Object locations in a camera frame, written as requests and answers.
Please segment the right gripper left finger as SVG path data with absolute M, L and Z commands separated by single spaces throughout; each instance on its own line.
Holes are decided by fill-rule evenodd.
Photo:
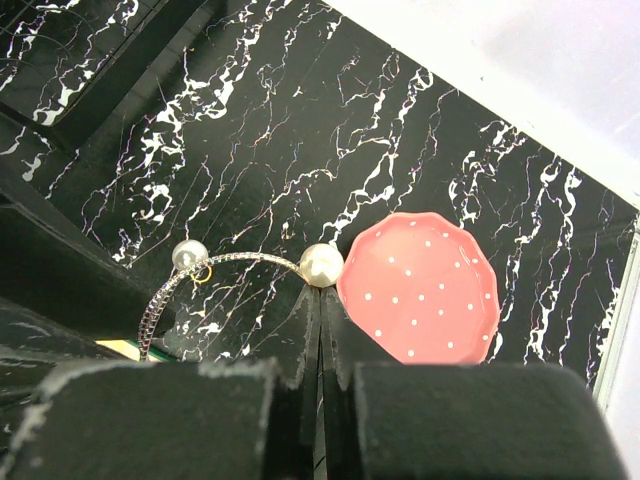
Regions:
M 310 479 L 320 293 L 281 330 L 294 345 L 238 361 L 59 362 L 31 389 L 5 479 Z

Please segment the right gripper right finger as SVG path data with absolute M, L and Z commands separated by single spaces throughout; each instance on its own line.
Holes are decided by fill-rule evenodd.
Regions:
M 623 479 L 591 393 L 544 364 L 404 365 L 319 300 L 331 479 Z

